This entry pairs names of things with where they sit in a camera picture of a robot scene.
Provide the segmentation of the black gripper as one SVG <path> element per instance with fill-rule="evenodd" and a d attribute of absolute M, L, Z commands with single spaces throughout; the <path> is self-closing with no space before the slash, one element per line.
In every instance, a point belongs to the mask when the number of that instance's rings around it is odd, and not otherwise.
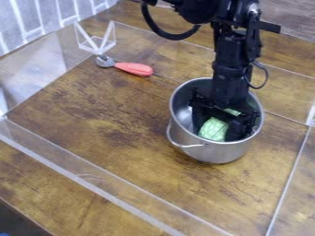
<path fill-rule="evenodd" d="M 212 61 L 212 88 L 208 93 L 193 89 L 192 107 L 193 132 L 197 134 L 204 123 L 212 118 L 224 119 L 228 124 L 225 141 L 246 138 L 253 131 L 257 111 L 244 104 L 250 84 L 252 64 L 260 55 L 260 38 L 246 40 L 244 30 L 220 31 L 214 37 L 214 59 Z"/>

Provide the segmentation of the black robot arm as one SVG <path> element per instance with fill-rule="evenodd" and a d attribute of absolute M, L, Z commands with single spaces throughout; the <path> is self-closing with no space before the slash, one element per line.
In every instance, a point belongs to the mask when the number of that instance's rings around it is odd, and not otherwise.
<path fill-rule="evenodd" d="M 222 141 L 236 141 L 253 133 L 260 117 L 257 109 L 245 102 L 252 68 L 260 63 L 260 32 L 280 32 L 280 27 L 260 20 L 260 0 L 164 0 L 193 27 L 172 34 L 156 25 L 149 7 L 157 0 L 141 0 L 141 14 L 150 30 L 162 38 L 180 41 L 193 35 L 200 26 L 209 24 L 213 32 L 214 60 L 212 62 L 212 87 L 208 93 L 192 91 L 193 129 L 198 133 L 209 121 L 224 124 L 214 129 Z"/>

